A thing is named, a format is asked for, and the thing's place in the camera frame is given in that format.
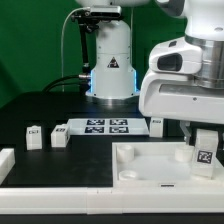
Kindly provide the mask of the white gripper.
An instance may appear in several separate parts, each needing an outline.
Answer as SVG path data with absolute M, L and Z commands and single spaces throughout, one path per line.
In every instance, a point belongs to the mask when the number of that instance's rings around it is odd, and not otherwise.
M 224 90 L 197 86 L 191 75 L 149 69 L 141 85 L 139 110 L 145 117 L 180 120 L 185 143 L 194 145 L 196 131 L 190 121 L 224 124 Z

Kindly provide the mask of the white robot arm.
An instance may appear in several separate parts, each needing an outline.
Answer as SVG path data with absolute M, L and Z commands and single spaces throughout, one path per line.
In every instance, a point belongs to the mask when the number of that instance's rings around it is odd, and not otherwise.
M 155 0 L 169 16 L 185 18 L 185 35 L 156 45 L 139 92 L 130 56 L 123 7 L 150 0 L 75 0 L 97 29 L 97 62 L 87 95 L 101 101 L 139 96 L 140 113 L 151 119 L 224 124 L 224 0 Z

